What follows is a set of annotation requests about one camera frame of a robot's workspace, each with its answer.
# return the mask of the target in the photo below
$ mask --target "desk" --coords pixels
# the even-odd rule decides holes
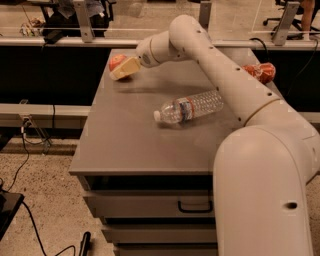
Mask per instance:
[[[249,49],[221,51],[239,65],[257,62]],[[227,105],[184,124],[153,119],[165,101],[212,89],[192,61],[142,68],[124,81],[105,69],[70,174],[115,255],[216,255],[213,159],[239,122]]]

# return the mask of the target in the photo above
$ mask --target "orange object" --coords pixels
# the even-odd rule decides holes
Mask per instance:
[[[117,54],[113,56],[109,61],[109,70],[114,70],[118,65],[121,64],[127,58],[124,54]]]
[[[245,65],[242,68],[263,84],[271,82],[276,75],[276,68],[270,62]]]

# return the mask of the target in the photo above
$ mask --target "black cable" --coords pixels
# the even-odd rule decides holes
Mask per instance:
[[[250,40],[259,41],[262,44],[262,46],[266,52],[266,55],[267,55],[267,62],[270,62],[270,55],[269,55],[269,51],[268,51],[266,44],[260,38],[257,38],[257,37],[250,38]]]
[[[25,150],[26,153],[27,153],[27,158],[26,158],[26,160],[24,160],[24,162],[23,162],[23,163],[20,165],[20,167],[17,169],[17,171],[16,171],[16,173],[15,173],[15,175],[14,175],[12,184],[11,184],[11,186],[9,187],[9,189],[7,189],[8,192],[11,190],[11,188],[12,188],[13,185],[15,184],[19,171],[20,171],[21,168],[28,162],[29,156],[30,156],[29,151],[28,151],[28,149],[26,148],[26,143],[25,143],[25,141],[24,141],[23,133],[21,133],[21,137],[22,137],[23,148],[24,148],[24,150]]]
[[[289,90],[288,90],[288,92],[287,92],[287,94],[286,94],[286,97],[289,96],[289,94],[290,94],[291,91],[292,91],[292,88],[294,88],[294,83],[295,83],[295,81],[296,81],[297,78],[302,74],[302,72],[308,67],[308,65],[309,65],[310,62],[312,61],[314,55],[316,54],[319,41],[318,41],[318,39],[315,39],[315,41],[316,41],[316,46],[314,47],[314,50],[313,50],[313,53],[312,53],[310,59],[309,59],[308,62],[304,65],[304,67],[298,72],[298,74],[293,78],[293,80],[292,80],[292,82],[291,82],[291,84],[290,84],[290,86],[289,86]]]
[[[42,241],[41,241],[41,239],[40,239],[40,236],[39,236],[39,233],[38,233],[38,229],[37,229],[36,223],[35,223],[35,221],[34,221],[34,219],[33,219],[32,213],[31,213],[28,205],[27,205],[25,202],[22,202],[22,204],[24,205],[24,207],[26,207],[26,209],[27,209],[27,211],[28,211],[28,213],[29,213],[29,216],[30,216],[30,219],[31,219],[31,221],[32,221],[33,228],[34,228],[34,231],[36,232],[36,236],[37,236],[38,242],[39,242],[40,247],[41,247],[41,251],[42,251],[43,255],[46,256],[47,254],[46,254],[46,252],[44,251],[44,248],[43,248],[43,245],[42,245]]]
[[[71,249],[71,248],[73,248],[73,255],[76,256],[76,247],[74,245],[68,246],[67,248],[63,249],[61,252],[57,253],[55,256],[58,256],[61,253],[65,252],[66,250]]]
[[[27,209],[28,213],[29,213],[29,216],[30,216],[30,219],[32,221],[32,225],[33,225],[33,228],[34,228],[34,231],[36,232],[36,236],[37,236],[37,239],[38,239],[38,242],[40,244],[40,247],[41,247],[41,251],[43,253],[44,256],[47,256],[44,248],[43,248],[43,244],[42,244],[42,241],[40,239],[40,235],[39,235],[39,232],[38,232],[38,229],[37,229],[37,226],[36,226],[36,223],[34,221],[34,218],[32,216],[32,213],[28,207],[28,205],[25,203],[25,202],[22,202],[22,204],[24,205],[24,207]],[[75,256],[76,255],[76,247],[74,245],[70,245],[68,246],[67,248],[63,249],[62,251],[60,251],[59,253],[57,253],[55,256],[58,256],[60,255],[61,253],[65,252],[66,250],[70,249],[70,248],[73,248],[73,255]]]

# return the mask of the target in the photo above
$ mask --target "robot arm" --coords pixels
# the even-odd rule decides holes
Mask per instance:
[[[199,64],[244,126],[214,161],[220,256],[312,256],[305,185],[320,167],[314,127],[216,49],[192,17],[137,47],[145,67],[189,58]]]

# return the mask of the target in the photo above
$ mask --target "black object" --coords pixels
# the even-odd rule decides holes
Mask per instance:
[[[263,62],[265,51],[253,50],[253,52],[259,61]],[[320,52],[315,52],[312,61],[301,72],[313,54],[314,50],[278,51],[269,49],[270,62],[276,68],[276,76],[273,81],[284,99],[299,112],[320,112]]]
[[[282,6],[283,8],[281,9],[284,9],[284,7],[286,6],[287,2],[296,2],[294,0],[275,0],[276,2],[276,5],[279,5],[279,6]],[[318,0],[315,1],[315,7],[314,7],[314,10],[313,10],[313,14],[312,14],[312,21],[314,20],[315,16],[317,15],[317,12],[318,10],[320,9],[320,3]],[[301,6],[299,6],[298,10],[297,10],[297,13],[296,15],[302,15],[304,12],[303,8]],[[267,26],[269,21],[278,21],[280,22],[281,18],[267,18],[266,20],[263,21],[263,25],[264,26]],[[301,20],[299,19],[294,19],[292,21],[292,25],[298,30],[298,31],[302,31],[302,27],[301,27]],[[278,26],[274,27],[273,28],[273,31],[276,31],[278,28]],[[310,30],[312,31],[320,31],[318,28],[316,27],[313,27],[311,26],[310,27]],[[299,35],[289,35],[287,37],[287,39],[299,39],[299,38],[302,38],[302,35],[299,34]]]
[[[109,48],[0,46],[0,102],[91,106]]]
[[[47,44],[55,44],[63,37],[62,30],[53,30],[47,36],[44,37],[44,41]]]
[[[80,243],[80,252],[79,256],[86,256],[87,252],[90,248],[90,238],[91,238],[91,233],[90,232],[85,232],[83,234],[82,241]]]
[[[24,196],[17,193],[0,192],[0,241],[22,204]]]
[[[212,201],[209,201],[208,204],[209,204],[209,208],[208,209],[204,209],[204,210],[186,210],[186,209],[182,208],[181,201],[178,201],[178,209],[182,213],[210,213],[210,212],[213,211],[213,203],[212,203]]]

